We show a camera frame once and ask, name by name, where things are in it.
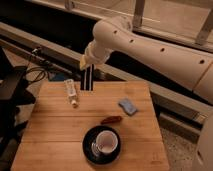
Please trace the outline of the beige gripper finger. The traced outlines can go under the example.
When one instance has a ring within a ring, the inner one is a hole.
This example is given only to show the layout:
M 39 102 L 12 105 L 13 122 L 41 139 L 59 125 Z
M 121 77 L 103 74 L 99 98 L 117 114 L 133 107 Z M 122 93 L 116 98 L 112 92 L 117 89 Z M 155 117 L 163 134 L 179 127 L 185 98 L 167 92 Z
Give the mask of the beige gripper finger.
M 86 62 L 85 56 L 80 58 L 80 69 L 85 70 L 89 67 L 89 64 Z

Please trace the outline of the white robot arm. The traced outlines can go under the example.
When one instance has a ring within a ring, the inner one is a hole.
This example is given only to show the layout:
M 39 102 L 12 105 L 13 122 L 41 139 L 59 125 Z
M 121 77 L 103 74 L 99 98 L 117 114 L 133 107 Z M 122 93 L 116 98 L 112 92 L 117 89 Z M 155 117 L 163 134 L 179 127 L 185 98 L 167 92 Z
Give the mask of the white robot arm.
M 81 70 L 104 64 L 113 51 L 122 52 L 213 105 L 213 57 L 138 36 L 132 32 L 132 21 L 124 16 L 97 21 L 92 34 L 80 58 Z

